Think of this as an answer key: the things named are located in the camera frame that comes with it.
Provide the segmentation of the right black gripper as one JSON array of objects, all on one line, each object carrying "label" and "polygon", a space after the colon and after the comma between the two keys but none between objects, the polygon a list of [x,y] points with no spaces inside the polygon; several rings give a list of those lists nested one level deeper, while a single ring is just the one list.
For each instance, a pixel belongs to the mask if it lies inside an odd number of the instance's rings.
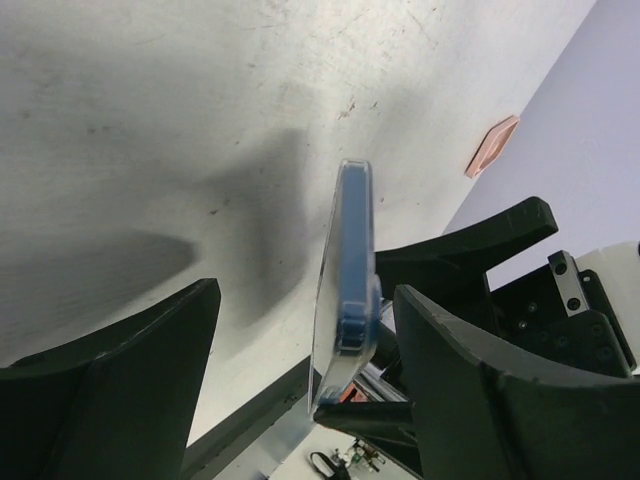
[{"label": "right black gripper", "polygon": [[558,231],[539,197],[452,233],[376,253],[382,296],[409,285],[437,305],[553,362],[621,379],[631,373],[620,327],[588,297],[595,279],[566,253],[491,291],[486,272]]}]

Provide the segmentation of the blue phone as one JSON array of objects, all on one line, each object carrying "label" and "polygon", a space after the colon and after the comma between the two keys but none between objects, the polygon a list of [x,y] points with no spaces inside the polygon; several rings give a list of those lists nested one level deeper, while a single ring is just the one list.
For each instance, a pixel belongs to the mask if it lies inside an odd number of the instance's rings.
[{"label": "blue phone", "polygon": [[310,356],[308,412],[337,404],[372,359],[381,319],[369,162],[341,163],[321,262]]}]

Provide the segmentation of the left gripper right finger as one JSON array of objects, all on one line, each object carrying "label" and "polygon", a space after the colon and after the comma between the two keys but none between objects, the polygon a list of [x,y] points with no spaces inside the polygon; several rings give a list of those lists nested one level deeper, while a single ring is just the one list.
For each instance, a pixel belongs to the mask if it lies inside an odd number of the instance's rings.
[{"label": "left gripper right finger", "polygon": [[428,479],[635,479],[639,384],[529,353],[412,287],[393,300]]}]

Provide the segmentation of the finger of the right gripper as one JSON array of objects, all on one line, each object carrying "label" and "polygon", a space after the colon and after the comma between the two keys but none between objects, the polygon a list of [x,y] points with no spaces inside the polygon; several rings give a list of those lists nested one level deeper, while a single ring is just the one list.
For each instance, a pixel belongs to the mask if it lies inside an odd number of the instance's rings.
[{"label": "finger of the right gripper", "polygon": [[321,405],[314,421],[323,427],[361,439],[398,445],[416,443],[409,402],[358,402]]}]

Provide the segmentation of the pink phone case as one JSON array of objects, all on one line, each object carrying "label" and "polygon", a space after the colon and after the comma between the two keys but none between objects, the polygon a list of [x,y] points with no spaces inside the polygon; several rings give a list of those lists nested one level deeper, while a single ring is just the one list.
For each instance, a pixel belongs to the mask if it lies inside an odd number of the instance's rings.
[{"label": "pink phone case", "polygon": [[519,122],[518,116],[511,115],[489,129],[465,169],[467,178],[480,175],[501,155]]}]

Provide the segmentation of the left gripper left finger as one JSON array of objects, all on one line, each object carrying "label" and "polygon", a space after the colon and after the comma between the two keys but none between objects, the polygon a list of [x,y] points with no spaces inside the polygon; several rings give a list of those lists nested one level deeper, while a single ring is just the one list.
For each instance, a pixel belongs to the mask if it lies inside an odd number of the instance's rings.
[{"label": "left gripper left finger", "polygon": [[1,371],[5,479],[175,479],[221,292],[199,280]]}]

